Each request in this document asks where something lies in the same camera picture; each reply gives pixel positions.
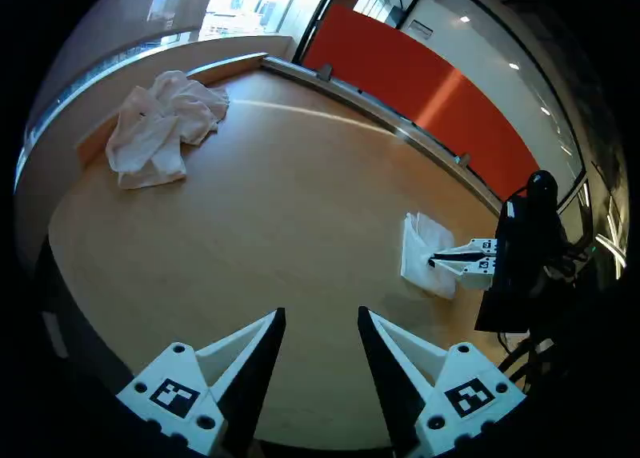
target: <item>red wall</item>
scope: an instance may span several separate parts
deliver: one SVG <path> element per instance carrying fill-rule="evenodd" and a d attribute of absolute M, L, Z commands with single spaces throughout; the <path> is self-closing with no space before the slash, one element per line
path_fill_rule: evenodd
<path fill-rule="evenodd" d="M 373 95 L 429 131 L 506 199 L 538 169 L 500 111 L 449 62 L 404 33 L 332 6 L 304 59 Z"/>

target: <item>white cloth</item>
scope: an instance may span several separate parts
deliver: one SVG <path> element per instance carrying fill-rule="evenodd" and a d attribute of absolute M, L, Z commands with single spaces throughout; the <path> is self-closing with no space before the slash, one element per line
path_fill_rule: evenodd
<path fill-rule="evenodd" d="M 158 75 L 148 90 L 136 86 L 120 107 L 106 144 L 118 186 L 136 189 L 185 177 L 180 142 L 200 145 L 218 129 L 228 108 L 223 88 L 207 89 L 180 71 Z"/>
<path fill-rule="evenodd" d="M 400 275 L 447 300 L 453 300 L 455 278 L 444 269 L 429 266 L 434 253 L 454 246 L 454 235 L 427 215 L 408 213 L 402 236 L 402 265 Z"/>

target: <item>wooden tabletop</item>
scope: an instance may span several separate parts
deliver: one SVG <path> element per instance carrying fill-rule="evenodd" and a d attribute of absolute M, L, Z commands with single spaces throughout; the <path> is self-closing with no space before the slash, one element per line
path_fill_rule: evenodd
<path fill-rule="evenodd" d="M 393 134 L 266 72 L 226 83 L 217 134 L 183 149 L 187 178 L 120 190 L 104 156 L 67 193 L 50 244 L 79 308 L 140 372 L 169 343 L 200 348 L 286 308 L 256 437 L 308 448 L 389 443 L 358 334 L 366 305 L 448 347 L 473 332 L 480 293 L 451 302 L 399 275 L 402 222 L 421 211 L 456 244 L 496 217 Z"/>

